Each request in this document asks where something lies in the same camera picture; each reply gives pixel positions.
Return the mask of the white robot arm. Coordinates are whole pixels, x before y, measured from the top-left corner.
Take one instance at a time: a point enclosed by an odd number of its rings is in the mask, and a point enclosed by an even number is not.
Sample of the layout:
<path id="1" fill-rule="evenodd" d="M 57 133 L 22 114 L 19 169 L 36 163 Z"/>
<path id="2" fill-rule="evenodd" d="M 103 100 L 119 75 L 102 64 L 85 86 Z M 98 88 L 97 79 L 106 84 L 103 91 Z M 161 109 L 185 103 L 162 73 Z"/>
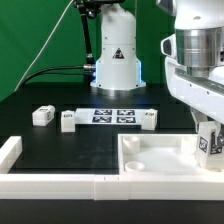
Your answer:
<path id="1" fill-rule="evenodd" d="M 120 4 L 101 5 L 101 56 L 94 90 L 113 95 L 145 86 L 136 57 L 136 20 Z M 215 121 L 210 141 L 224 146 L 224 0 L 156 0 L 175 18 L 174 33 L 161 41 L 167 86 L 172 96 L 192 108 L 195 125 Z"/>

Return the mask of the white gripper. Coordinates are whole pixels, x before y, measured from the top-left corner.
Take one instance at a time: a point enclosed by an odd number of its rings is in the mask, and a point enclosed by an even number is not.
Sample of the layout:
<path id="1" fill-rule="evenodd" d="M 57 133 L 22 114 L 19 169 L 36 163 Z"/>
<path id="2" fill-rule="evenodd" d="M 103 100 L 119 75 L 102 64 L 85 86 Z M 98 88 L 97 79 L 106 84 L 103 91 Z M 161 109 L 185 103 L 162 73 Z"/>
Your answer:
<path id="1" fill-rule="evenodd" d="M 187 73 L 187 67 L 177 63 L 176 35 L 161 41 L 161 51 L 165 55 L 165 75 L 170 94 L 191 108 L 195 131 L 199 124 L 207 121 L 207 116 L 222 123 L 216 131 L 216 144 L 224 146 L 224 80 L 218 74 L 224 66 L 209 71 L 210 77 L 194 77 Z"/>

